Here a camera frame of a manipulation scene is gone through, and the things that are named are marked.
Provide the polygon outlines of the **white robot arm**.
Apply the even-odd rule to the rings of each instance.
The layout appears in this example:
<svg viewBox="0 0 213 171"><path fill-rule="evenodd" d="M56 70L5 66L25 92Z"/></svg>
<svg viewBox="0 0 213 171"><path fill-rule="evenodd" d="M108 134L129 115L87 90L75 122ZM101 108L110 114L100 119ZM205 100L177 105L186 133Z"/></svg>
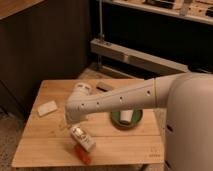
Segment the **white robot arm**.
<svg viewBox="0 0 213 171"><path fill-rule="evenodd" d="M165 171L213 171L213 74L161 76L91 95L75 87L65 103L69 124L92 113L165 108Z"/></svg>

